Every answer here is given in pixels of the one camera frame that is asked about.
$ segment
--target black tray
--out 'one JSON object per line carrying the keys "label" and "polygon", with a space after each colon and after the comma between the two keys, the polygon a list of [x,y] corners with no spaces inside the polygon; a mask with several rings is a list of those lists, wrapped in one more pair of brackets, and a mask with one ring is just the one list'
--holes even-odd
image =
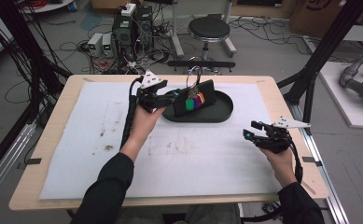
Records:
{"label": "black tray", "polygon": [[181,117],[175,116],[173,105],[163,111],[163,116],[173,122],[219,123],[227,120],[233,111],[233,101],[222,91],[216,91],[216,102],[199,110],[192,111]]}

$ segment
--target table surface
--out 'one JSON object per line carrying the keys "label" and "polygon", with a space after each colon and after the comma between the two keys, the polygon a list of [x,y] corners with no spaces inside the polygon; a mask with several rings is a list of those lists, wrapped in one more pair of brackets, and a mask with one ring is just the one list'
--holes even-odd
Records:
{"label": "table surface", "polygon": [[[186,76],[160,75],[169,82],[184,83]],[[39,200],[40,192],[47,178],[50,160],[62,138],[65,124],[77,102],[80,90],[86,82],[132,82],[136,76],[112,75],[74,75],[71,76],[56,104],[49,122],[39,139],[32,158],[41,158],[40,164],[28,165],[24,171],[19,185],[9,202],[12,210],[35,210],[55,208],[78,208],[82,200]],[[252,83],[257,84],[262,99],[267,107],[271,121],[280,116],[292,118],[283,95],[277,88],[272,77],[260,76],[202,76],[201,81],[213,79],[215,83]],[[289,130],[300,157],[311,157],[304,139],[298,129]],[[304,177],[303,187],[314,199],[328,197],[328,189],[319,173],[315,163],[302,162]],[[194,203],[241,203],[263,202],[278,200],[276,194],[246,194],[246,195],[215,195],[193,197],[158,197],[158,198],[126,198],[123,206],[168,205],[168,204],[194,204]]]}

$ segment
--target stool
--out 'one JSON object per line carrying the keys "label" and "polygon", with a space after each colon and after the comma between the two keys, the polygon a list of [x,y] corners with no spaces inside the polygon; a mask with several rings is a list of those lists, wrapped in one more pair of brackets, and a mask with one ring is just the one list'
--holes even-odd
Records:
{"label": "stool", "polygon": [[[207,16],[194,19],[188,26],[189,35],[204,42],[201,57],[193,57],[191,60],[213,61],[208,55],[208,43],[222,42],[230,35],[230,27],[218,17]],[[202,70],[213,71],[211,68],[204,67]]]}

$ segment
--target gray floor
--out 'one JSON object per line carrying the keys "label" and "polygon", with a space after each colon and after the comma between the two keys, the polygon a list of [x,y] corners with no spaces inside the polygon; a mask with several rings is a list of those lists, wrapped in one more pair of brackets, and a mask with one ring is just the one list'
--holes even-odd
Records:
{"label": "gray floor", "polygon": [[[70,13],[66,10],[56,10],[39,15],[40,19],[49,22],[75,21],[64,25],[50,25],[43,23],[43,29],[53,49],[60,49],[65,42],[77,43],[88,39],[88,35],[95,32],[106,32],[110,30],[109,25],[102,25],[92,29],[96,24],[111,24],[111,14],[97,14],[91,11],[78,11]],[[187,24],[190,18],[180,19]],[[285,36],[290,33],[287,30],[287,21],[282,21],[284,27],[273,26],[274,32],[284,32]],[[265,36],[262,30],[251,31],[255,35]],[[232,72],[222,69],[223,75],[238,76],[271,76],[280,81],[301,70],[309,60],[308,54],[298,52],[295,45],[276,45],[267,40],[260,40],[248,31],[241,28],[232,28],[230,39],[238,52],[229,58],[228,53],[221,45],[210,45],[209,54],[218,61],[236,62]],[[200,55],[202,43],[187,35],[181,35],[180,41],[185,51],[186,58],[191,55]],[[299,49],[306,51],[306,46],[298,39],[292,39],[298,43]],[[352,61],[359,55],[363,55],[363,49],[349,42],[342,43],[334,55],[338,58]],[[72,44],[63,48],[72,48]],[[57,54],[63,59],[64,64],[74,74],[87,74],[84,67],[88,62],[79,52],[57,50]],[[174,71],[173,67],[163,64],[155,64],[150,69],[157,75],[160,74],[182,74],[182,69]],[[13,104],[5,100],[5,95],[13,85],[22,82],[17,69],[8,55],[0,54],[0,142],[15,123],[26,103]],[[27,99],[27,85],[22,83],[11,89],[7,99],[12,102],[22,102]],[[328,90],[320,78],[317,79],[314,93],[314,109],[312,114],[312,132],[314,140],[319,148],[328,173],[335,186],[343,208],[350,223],[363,223],[363,129],[349,128],[342,117],[341,112],[335,105]],[[21,154],[18,162],[23,160],[27,149],[32,146],[35,139],[42,130],[37,130],[35,137]],[[23,170],[12,169],[0,187],[0,223],[67,223],[70,217],[63,210],[14,212],[9,210],[8,202],[16,188]],[[320,206],[326,207],[324,202],[318,202]],[[244,214],[246,216],[259,215],[261,203],[244,203]],[[327,223],[332,223],[328,211],[323,211]],[[279,223],[279,221],[268,221],[267,223]]]}

